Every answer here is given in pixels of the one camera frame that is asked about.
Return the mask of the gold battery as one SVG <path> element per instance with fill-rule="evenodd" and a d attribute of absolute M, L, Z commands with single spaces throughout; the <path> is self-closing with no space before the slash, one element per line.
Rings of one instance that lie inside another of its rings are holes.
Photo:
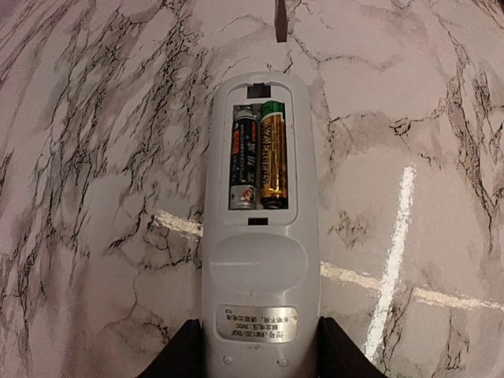
<path fill-rule="evenodd" d="M 285 105 L 267 101 L 260 109 L 261 204 L 265 209 L 288 207 L 287 137 Z"/>

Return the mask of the black battery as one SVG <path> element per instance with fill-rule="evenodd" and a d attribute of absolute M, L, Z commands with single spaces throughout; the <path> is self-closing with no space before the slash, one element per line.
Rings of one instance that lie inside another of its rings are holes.
<path fill-rule="evenodd" d="M 253 106 L 233 113 L 229 175 L 229 209 L 257 208 L 258 122 Z"/>

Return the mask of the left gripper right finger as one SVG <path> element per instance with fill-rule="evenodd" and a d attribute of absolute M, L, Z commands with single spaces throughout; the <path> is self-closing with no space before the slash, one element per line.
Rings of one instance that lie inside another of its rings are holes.
<path fill-rule="evenodd" d="M 317 373 L 320 378 L 385 378 L 332 317 L 317 326 Z"/>

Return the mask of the clear handle screwdriver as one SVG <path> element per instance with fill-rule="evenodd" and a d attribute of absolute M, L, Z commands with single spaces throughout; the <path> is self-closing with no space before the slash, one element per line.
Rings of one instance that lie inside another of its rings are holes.
<path fill-rule="evenodd" d="M 285 43 L 287 41 L 287 9 L 284 0 L 275 0 L 275 32 L 276 41 Z"/>

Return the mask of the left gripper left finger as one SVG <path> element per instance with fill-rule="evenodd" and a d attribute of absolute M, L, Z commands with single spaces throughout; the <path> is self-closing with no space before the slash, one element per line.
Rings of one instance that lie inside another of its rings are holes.
<path fill-rule="evenodd" d="M 203 377 L 203 334 L 198 319 L 187 320 L 138 378 Z"/>

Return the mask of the white remote control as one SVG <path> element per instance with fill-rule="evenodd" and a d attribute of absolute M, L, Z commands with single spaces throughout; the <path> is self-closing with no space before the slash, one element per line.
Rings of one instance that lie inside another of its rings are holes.
<path fill-rule="evenodd" d="M 260 109 L 285 105 L 288 207 L 261 204 Z M 229 209 L 233 113 L 257 112 L 257 208 Z M 320 311 L 317 178 L 308 94 L 294 76 L 252 72 L 214 97 L 206 160 L 202 329 L 209 377 L 315 377 Z"/>

